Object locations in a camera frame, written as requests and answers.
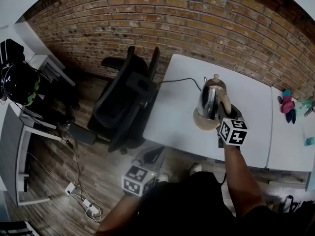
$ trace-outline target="kettle lid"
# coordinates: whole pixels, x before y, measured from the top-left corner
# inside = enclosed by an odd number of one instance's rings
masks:
[[[226,90],[225,83],[222,80],[219,80],[219,75],[217,73],[214,74],[213,79],[207,80],[205,87]]]

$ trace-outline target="black helmet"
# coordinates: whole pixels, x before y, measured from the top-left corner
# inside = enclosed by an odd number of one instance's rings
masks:
[[[3,68],[2,77],[4,93],[10,100],[23,106],[34,101],[40,77],[29,64],[18,62],[9,68]]]

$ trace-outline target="brick wall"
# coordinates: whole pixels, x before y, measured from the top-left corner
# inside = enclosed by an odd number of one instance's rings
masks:
[[[158,46],[156,80],[178,53],[291,89],[295,98],[314,94],[314,22],[292,0],[40,0],[25,18],[73,69],[114,76],[103,58],[125,57],[134,45],[149,62]]]

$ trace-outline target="white shoe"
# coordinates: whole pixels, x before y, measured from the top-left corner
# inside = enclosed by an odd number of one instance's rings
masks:
[[[193,166],[190,168],[189,176],[195,174],[196,172],[202,171],[202,166],[200,163],[194,163]]]
[[[159,175],[157,182],[168,182],[168,174],[162,173]]]

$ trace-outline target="white power adapter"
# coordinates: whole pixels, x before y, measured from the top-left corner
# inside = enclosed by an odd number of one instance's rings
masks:
[[[67,188],[64,191],[69,196],[73,192],[74,189],[75,189],[75,185],[72,182],[70,182],[70,184],[67,186]]]
[[[91,211],[92,215],[96,215],[99,213],[99,210],[94,205],[91,205],[89,200],[85,199],[83,203]]]

